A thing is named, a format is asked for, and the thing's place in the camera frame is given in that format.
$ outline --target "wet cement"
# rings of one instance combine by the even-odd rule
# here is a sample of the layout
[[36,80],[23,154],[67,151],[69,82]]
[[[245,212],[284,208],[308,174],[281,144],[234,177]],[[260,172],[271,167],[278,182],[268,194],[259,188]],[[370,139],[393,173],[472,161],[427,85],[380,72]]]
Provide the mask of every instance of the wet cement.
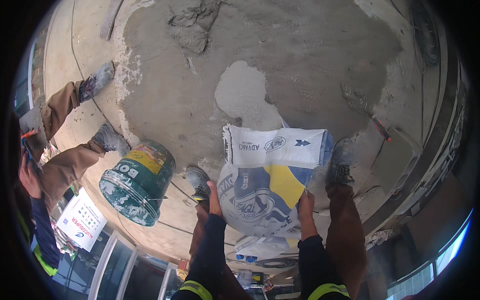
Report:
[[265,74],[265,100],[290,127],[327,128],[334,140],[352,137],[369,118],[353,111],[341,83],[361,88],[369,106],[379,102],[385,66],[401,47],[387,24],[368,17],[353,0],[226,0],[220,4],[201,54],[168,34],[168,1],[137,9],[124,39],[130,61],[141,61],[141,83],[121,103],[140,140],[164,144],[177,161],[221,169],[221,128],[241,125],[217,106],[220,76],[235,61]]

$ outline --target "sneaker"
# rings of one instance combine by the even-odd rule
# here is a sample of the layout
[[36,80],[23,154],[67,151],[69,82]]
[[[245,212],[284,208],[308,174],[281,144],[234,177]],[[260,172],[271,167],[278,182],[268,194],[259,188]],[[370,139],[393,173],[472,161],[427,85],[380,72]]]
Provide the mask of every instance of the sneaker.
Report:
[[207,181],[209,181],[207,173],[202,169],[189,167],[185,171],[185,174],[187,175],[188,182],[195,190],[195,194],[192,195],[193,199],[198,202],[208,200],[210,198],[210,188],[207,185]]
[[130,151],[127,141],[121,135],[116,134],[112,126],[106,122],[100,126],[92,137],[92,141],[99,143],[105,152],[120,152],[121,157],[124,157]]
[[326,185],[334,182],[353,185],[355,180],[350,175],[350,166],[353,161],[353,142],[351,139],[341,139],[335,144],[332,152],[330,168],[327,172]]
[[112,61],[107,61],[98,68],[98,70],[87,80],[80,84],[80,103],[92,99],[100,93],[100,91],[113,80],[115,75],[115,67]]

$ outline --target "person's left hand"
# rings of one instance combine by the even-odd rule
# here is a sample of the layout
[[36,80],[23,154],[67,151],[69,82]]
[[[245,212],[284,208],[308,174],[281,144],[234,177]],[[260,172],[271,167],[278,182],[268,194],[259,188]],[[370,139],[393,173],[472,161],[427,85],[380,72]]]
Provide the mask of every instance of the person's left hand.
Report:
[[25,147],[22,147],[22,164],[20,165],[18,179],[27,190],[30,197],[35,199],[42,198],[40,182],[38,181],[38,176],[33,171],[32,162],[28,161],[28,152],[25,151]]
[[218,194],[216,191],[215,182],[209,180],[207,181],[207,185],[210,188],[210,213],[215,214],[221,218],[223,218],[222,208],[220,207],[220,201],[218,200]]

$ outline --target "concrete floor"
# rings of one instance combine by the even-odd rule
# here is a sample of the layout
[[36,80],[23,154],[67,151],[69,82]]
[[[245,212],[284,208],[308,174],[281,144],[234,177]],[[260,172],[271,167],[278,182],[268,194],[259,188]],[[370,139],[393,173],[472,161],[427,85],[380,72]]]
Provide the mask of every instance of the concrete floor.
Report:
[[[131,145],[143,138],[165,145],[177,162],[169,199],[161,206],[160,221],[165,224],[193,232],[195,203],[187,196],[193,190],[183,176],[185,168],[199,166],[216,180],[223,166],[222,126],[242,125],[241,112],[234,115],[233,109],[228,115],[214,97],[220,76],[235,61],[265,74],[265,100],[290,127],[326,128],[335,141],[354,140],[356,192],[378,184],[370,168],[383,140],[366,114],[348,107],[342,82],[362,89],[386,127],[401,128],[419,144],[428,132],[422,132],[422,122],[432,119],[436,91],[424,92],[422,116],[411,26],[385,0],[225,0],[200,55],[182,48],[167,33],[168,0],[124,0],[110,41],[101,40],[108,4],[63,0],[53,13],[44,62],[47,99],[67,81],[86,78],[107,60],[116,65],[113,83],[95,98],[101,111],[93,101],[82,104],[55,140],[60,150],[85,143],[107,118]],[[252,118],[254,129],[277,126],[260,120],[262,116]],[[119,160],[117,153],[107,153],[81,180],[100,211],[144,251],[168,261],[189,258],[191,234],[160,223],[152,228],[134,224],[103,198],[100,176]],[[317,211],[329,203],[325,171],[317,168],[309,184]],[[370,192],[357,206],[361,219],[368,219],[385,200],[381,189]],[[330,217],[315,219],[326,238]],[[228,227],[225,242],[235,244],[242,236]],[[225,245],[225,253],[232,251]],[[282,271],[251,268],[268,274]]]

